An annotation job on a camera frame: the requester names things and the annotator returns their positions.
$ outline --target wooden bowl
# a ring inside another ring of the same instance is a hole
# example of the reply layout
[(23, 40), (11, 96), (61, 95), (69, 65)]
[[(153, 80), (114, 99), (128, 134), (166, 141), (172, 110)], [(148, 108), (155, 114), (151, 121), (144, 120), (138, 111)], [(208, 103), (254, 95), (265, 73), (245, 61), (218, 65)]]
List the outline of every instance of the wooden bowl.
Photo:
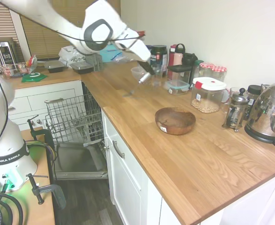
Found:
[(183, 135), (191, 131), (195, 125), (195, 116), (184, 109), (167, 107), (155, 113), (155, 122), (163, 131), (171, 135)]

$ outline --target drawer handle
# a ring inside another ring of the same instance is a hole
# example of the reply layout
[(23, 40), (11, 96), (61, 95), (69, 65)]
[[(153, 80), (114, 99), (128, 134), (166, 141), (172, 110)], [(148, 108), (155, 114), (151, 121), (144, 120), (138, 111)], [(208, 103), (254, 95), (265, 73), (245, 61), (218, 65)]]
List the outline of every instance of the drawer handle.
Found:
[(49, 104), (49, 103), (61, 102), (63, 100), (64, 100), (63, 98), (58, 98), (58, 99), (55, 99), (55, 100), (45, 100), (45, 103)]
[(118, 155), (121, 157), (121, 158), (125, 158), (125, 154), (124, 153), (121, 153), (119, 148), (118, 148), (118, 142), (116, 141), (112, 141), (112, 144), (114, 146), (114, 149), (116, 150), (116, 152), (118, 153)]

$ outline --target red water bottle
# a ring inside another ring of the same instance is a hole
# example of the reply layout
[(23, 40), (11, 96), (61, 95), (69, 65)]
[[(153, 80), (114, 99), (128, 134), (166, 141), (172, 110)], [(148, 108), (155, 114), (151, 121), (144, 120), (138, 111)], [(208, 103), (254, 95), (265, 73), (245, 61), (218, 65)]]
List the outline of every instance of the red water bottle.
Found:
[[(175, 48), (177, 45), (172, 45), (170, 47), (170, 53), (169, 53), (169, 64), (168, 66), (174, 65), (174, 54), (175, 54)], [(173, 72), (168, 70), (167, 71), (167, 80), (170, 81), (172, 79)]]

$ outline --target french press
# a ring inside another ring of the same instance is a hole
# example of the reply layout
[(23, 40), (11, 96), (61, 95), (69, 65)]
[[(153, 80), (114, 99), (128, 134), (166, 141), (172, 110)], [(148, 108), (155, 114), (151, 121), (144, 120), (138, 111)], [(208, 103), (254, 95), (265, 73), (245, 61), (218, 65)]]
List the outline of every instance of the french press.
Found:
[(239, 89), (239, 93), (234, 93), (230, 97), (230, 106), (222, 127), (233, 128), (235, 132), (238, 132), (238, 128), (242, 127), (243, 116), (249, 101), (250, 98), (244, 88)]

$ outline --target microwave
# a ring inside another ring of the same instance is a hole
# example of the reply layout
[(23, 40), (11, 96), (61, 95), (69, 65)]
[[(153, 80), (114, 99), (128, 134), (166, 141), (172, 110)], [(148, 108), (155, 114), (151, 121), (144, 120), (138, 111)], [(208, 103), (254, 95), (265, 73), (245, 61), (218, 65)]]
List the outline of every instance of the microwave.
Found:
[(18, 63), (15, 42), (12, 38), (0, 38), (0, 66)]

